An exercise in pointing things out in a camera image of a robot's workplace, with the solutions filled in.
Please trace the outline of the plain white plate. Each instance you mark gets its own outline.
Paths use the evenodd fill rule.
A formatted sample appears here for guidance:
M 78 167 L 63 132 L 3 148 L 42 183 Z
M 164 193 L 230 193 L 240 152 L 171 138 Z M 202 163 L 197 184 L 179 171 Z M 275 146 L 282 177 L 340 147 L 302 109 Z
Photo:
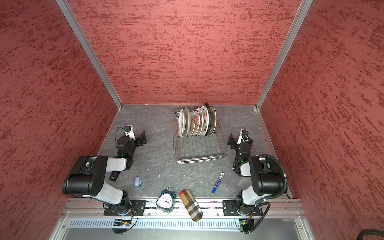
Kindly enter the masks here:
M 184 108 L 184 115 L 185 115 L 185 130 L 184 130 L 183 136 L 187 137 L 191 127 L 191 114 L 188 108 Z

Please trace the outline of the dark striped rim plate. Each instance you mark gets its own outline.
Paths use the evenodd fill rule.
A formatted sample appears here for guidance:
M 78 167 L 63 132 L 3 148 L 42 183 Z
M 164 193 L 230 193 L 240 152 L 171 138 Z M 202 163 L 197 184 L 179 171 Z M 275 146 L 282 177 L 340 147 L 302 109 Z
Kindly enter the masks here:
M 205 107 L 207 108 L 207 131 L 205 133 L 206 136 L 209 135 L 209 131 L 211 129 L 211 109 L 208 103 L 205 103 Z

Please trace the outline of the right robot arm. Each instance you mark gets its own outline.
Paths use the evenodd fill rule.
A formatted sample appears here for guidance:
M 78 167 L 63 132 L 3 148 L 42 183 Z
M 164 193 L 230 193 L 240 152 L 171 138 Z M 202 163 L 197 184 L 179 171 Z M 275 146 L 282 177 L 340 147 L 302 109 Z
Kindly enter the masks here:
M 251 185 L 237 196 L 235 209 L 241 216 L 287 193 L 288 178 L 282 164 L 268 154 L 252 156 L 253 140 L 247 129 L 241 129 L 238 139 L 230 136 L 228 145 L 236 151 L 233 171 L 240 177 L 251 178 Z

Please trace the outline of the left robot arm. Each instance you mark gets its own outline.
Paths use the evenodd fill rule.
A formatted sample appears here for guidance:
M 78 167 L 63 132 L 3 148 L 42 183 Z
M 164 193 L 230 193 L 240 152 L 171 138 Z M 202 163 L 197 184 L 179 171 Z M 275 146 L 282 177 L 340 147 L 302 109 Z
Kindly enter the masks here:
M 125 134 L 115 140 L 117 156 L 78 157 L 62 187 L 65 195 L 102 202 L 105 216 L 133 215 L 135 210 L 126 191 L 117 189 L 105 181 L 106 173 L 110 173 L 110 181 L 115 182 L 121 172 L 130 170 L 136 148 L 147 143 L 145 131 L 136 138 L 131 126 L 123 130 Z

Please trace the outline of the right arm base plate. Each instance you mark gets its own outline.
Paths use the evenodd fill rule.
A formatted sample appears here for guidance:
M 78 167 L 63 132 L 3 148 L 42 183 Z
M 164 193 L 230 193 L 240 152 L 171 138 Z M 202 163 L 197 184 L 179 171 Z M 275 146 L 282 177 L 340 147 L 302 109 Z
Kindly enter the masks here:
M 263 211 L 261 208 L 254 205 L 245 205 L 240 200 L 224 200 L 223 201 L 224 216 L 243 216 L 250 215 L 261 217 Z

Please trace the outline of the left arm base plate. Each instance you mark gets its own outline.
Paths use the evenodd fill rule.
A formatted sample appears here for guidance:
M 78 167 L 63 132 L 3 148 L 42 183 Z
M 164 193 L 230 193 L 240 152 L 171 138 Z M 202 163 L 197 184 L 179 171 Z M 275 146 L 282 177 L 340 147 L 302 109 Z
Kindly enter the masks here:
M 146 200 L 129 200 L 128 207 L 123 204 L 111 205 L 103 203 L 104 216 L 125 217 L 131 216 L 132 214 L 142 216 L 144 214 L 146 203 Z

